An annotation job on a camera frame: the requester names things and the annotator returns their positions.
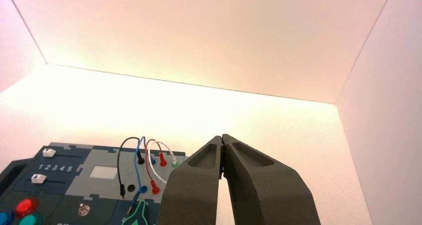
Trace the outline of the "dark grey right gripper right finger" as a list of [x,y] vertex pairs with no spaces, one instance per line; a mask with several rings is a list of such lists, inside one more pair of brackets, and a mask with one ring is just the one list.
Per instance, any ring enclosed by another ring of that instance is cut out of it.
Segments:
[[313,195],[299,173],[223,134],[224,177],[237,225],[319,225]]

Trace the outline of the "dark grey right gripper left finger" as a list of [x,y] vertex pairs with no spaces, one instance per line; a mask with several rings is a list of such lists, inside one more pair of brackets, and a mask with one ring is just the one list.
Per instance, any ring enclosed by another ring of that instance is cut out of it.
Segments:
[[158,224],[216,223],[222,137],[215,136],[174,169],[163,192]]

